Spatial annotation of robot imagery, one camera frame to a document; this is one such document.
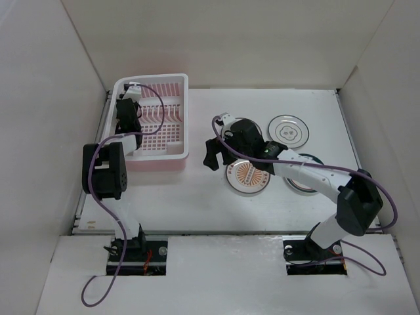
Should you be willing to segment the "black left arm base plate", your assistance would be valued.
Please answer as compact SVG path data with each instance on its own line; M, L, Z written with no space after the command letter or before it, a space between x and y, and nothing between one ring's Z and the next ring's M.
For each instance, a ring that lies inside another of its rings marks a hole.
M128 241L119 276L165 276L167 266L168 242L165 240L149 240L136 244L134 239ZM114 240L111 245L104 246L108 252L106 275L115 274L121 258L123 241Z

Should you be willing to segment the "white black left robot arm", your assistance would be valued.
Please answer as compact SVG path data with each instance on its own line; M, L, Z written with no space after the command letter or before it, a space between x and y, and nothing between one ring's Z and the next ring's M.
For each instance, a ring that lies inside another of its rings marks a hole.
M142 144L138 102L131 98L116 102L116 137L105 145L83 146L82 187L99 200L120 200L128 185L125 157Z

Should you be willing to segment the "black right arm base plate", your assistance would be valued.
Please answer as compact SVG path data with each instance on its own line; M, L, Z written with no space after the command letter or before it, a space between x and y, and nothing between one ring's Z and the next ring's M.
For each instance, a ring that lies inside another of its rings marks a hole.
M347 275L340 241L327 249L312 240L284 240L283 257L288 276Z

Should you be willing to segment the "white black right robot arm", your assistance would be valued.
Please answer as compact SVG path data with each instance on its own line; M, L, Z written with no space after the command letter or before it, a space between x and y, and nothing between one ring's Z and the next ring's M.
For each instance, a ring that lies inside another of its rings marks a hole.
M305 239L284 246L285 255L292 261L315 263L326 259L328 250L341 239L348 235L363 236L383 207L371 175L363 169L327 167L279 142L265 141L249 119L223 114L213 118L212 127L221 130L215 131L216 137L205 143L205 166L216 171L218 154L224 165L245 159L258 170L304 184L337 206L335 214L316 224Z

